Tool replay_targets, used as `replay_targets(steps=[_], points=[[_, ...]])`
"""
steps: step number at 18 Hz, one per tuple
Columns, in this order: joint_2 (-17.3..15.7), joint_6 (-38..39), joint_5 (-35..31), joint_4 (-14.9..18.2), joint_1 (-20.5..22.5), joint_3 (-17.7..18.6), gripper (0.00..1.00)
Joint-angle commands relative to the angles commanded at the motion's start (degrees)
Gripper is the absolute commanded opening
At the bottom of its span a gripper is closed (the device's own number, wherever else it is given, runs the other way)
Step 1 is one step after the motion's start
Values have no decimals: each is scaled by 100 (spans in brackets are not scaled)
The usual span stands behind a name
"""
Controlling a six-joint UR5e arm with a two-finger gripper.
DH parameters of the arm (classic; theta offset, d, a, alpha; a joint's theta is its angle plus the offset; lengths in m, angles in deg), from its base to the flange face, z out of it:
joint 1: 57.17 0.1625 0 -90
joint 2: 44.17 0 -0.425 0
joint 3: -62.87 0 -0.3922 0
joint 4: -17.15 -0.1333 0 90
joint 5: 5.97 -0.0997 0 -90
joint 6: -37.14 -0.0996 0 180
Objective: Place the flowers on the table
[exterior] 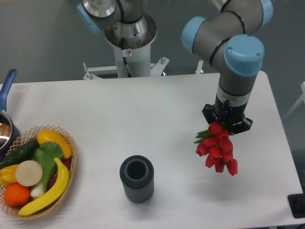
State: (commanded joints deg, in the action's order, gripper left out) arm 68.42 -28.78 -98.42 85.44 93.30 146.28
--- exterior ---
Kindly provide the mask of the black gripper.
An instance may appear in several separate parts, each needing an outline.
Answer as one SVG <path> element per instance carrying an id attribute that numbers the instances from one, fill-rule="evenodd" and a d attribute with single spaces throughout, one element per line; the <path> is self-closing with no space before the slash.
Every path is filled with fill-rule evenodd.
<path id="1" fill-rule="evenodd" d="M 253 124 L 244 114 L 247 103 L 248 99 L 244 100 L 242 96 L 225 97 L 224 94 L 217 94 L 214 104 L 206 104 L 202 113 L 207 123 L 218 122 L 232 134 L 239 134 L 250 130 Z"/>

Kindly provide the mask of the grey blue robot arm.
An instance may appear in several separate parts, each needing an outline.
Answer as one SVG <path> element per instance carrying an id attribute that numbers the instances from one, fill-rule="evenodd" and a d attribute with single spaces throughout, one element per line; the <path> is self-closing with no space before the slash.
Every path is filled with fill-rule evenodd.
<path id="1" fill-rule="evenodd" d="M 206 121 L 238 134 L 252 126 L 244 111 L 264 58 L 264 46 L 252 33 L 270 21 L 273 5 L 269 0 L 227 0 L 220 11 L 211 21 L 189 20 L 182 43 L 220 75 L 214 104 L 203 108 Z M 119 77 L 152 76 L 150 45 L 157 28 L 141 0 L 83 0 L 77 12 L 92 33 L 103 32 L 112 45 Z"/>

